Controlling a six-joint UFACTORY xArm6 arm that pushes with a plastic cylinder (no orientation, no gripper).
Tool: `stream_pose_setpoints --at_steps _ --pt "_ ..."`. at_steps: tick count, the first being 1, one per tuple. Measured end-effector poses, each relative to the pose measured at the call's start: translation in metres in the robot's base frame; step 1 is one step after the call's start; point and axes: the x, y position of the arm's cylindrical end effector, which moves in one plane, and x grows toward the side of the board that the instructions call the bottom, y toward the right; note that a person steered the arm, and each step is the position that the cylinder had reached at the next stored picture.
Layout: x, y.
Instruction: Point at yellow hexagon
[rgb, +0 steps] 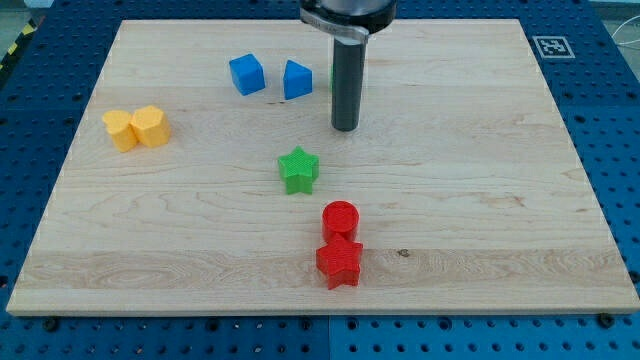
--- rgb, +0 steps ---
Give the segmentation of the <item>black robot arm flange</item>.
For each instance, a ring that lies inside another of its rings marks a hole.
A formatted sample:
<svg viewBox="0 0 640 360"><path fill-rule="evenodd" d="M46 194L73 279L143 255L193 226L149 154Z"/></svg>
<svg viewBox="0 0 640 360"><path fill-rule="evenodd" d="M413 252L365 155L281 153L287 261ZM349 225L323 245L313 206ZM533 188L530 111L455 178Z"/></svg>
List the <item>black robot arm flange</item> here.
<svg viewBox="0 0 640 360"><path fill-rule="evenodd" d="M366 44L394 20L397 0L300 0L300 19L338 40Z"/></svg>

